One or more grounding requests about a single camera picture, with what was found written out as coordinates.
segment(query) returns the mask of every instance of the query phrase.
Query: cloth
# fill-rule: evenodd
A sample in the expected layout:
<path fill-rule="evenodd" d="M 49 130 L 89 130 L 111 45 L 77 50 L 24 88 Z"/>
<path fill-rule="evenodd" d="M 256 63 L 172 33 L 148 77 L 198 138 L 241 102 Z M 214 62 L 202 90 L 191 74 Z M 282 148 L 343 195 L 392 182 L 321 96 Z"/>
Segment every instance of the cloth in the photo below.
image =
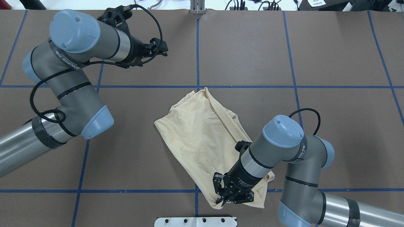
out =
<path fill-rule="evenodd" d="M 154 124 L 210 206 L 221 209 L 221 203 L 215 203 L 213 174 L 224 174 L 235 164 L 240 154 L 234 149 L 238 141 L 251 141 L 237 115 L 224 108 L 205 88 L 188 93 Z M 245 205 L 264 208 L 267 183 L 274 177 L 269 172 L 252 189 L 254 201 Z"/>

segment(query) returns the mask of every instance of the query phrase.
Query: robotic arm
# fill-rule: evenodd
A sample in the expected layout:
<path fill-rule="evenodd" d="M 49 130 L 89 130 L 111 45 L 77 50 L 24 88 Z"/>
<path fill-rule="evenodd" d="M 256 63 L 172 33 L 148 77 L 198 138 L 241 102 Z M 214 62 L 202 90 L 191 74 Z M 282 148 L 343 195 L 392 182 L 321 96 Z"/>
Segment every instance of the robotic arm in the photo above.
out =
<path fill-rule="evenodd" d="M 278 115 L 264 126 L 253 143 L 236 145 L 240 157 L 225 174 L 215 173 L 216 203 L 254 200 L 251 189 L 280 161 L 288 163 L 279 220 L 288 227 L 404 227 L 404 215 L 318 191 L 320 170 L 334 160 L 332 145 Z"/>
<path fill-rule="evenodd" d="M 126 19 L 139 5 L 108 8 L 97 20 L 74 10 L 62 10 L 50 24 L 50 38 L 24 59 L 25 74 L 38 83 L 30 103 L 37 116 L 0 138 L 0 177 L 56 149 L 77 135 L 91 139 L 114 124 L 107 106 L 98 96 L 82 68 L 104 63 L 124 68 L 143 66 L 156 55 L 167 56 L 167 44 L 153 38 L 149 44 L 131 36 Z M 93 57 L 110 61 L 89 62 Z M 47 83 L 61 106 L 39 112 L 34 93 Z"/>

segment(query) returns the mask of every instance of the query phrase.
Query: light blue joint cap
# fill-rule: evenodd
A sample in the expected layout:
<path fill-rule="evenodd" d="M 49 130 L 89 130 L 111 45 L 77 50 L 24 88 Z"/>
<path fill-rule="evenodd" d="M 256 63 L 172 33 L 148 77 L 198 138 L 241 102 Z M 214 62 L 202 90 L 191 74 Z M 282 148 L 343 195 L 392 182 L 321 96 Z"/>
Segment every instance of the light blue joint cap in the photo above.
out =
<path fill-rule="evenodd" d="M 32 55 L 33 51 L 34 50 L 32 50 L 24 58 L 24 60 L 23 60 L 23 70 L 24 70 L 25 74 L 27 75 L 27 77 L 30 78 L 31 80 L 33 80 L 37 84 L 37 83 L 39 83 L 41 81 L 41 79 L 35 74 L 34 68 L 32 67 L 32 64 L 31 64 L 31 55 Z"/>
<path fill-rule="evenodd" d="M 331 143 L 328 142 L 325 139 L 322 139 L 318 136 L 315 136 L 317 138 L 319 138 L 321 140 L 321 142 L 323 142 L 324 146 L 326 147 L 326 151 L 327 151 L 327 161 L 324 164 L 323 167 L 321 167 L 322 169 L 327 168 L 331 165 L 331 163 L 334 161 L 334 157 L 335 157 L 335 151 L 334 148 L 332 147 Z"/>
<path fill-rule="evenodd" d="M 81 135 L 84 139 L 91 139 L 109 129 L 113 124 L 114 119 L 105 105 L 91 118 L 81 131 Z"/>
<path fill-rule="evenodd" d="M 296 147 L 304 136 L 302 127 L 285 115 L 275 116 L 264 126 L 262 134 L 268 142 L 282 148 Z"/>
<path fill-rule="evenodd" d="M 71 9 L 59 11 L 50 23 L 50 37 L 60 49 L 83 53 L 93 48 L 100 38 L 100 26 L 86 13 Z"/>
<path fill-rule="evenodd" d="M 278 219 L 287 227 L 310 227 L 311 224 L 308 223 L 303 218 L 295 214 L 291 209 L 289 209 L 282 201 L 279 201 L 279 212 Z"/>

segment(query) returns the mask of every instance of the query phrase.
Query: gray cable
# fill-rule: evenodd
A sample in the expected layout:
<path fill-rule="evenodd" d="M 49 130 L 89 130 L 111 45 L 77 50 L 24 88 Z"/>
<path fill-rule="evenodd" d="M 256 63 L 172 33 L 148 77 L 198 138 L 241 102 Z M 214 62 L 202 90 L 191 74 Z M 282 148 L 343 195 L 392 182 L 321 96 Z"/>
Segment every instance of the gray cable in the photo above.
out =
<path fill-rule="evenodd" d="M 151 7 L 148 7 L 147 9 L 148 9 L 148 10 L 151 10 L 152 8 L 154 8 L 154 7 L 158 6 L 158 5 L 160 5 L 162 1 L 163 1 L 163 0 L 159 0 L 156 4 L 152 5 Z"/>

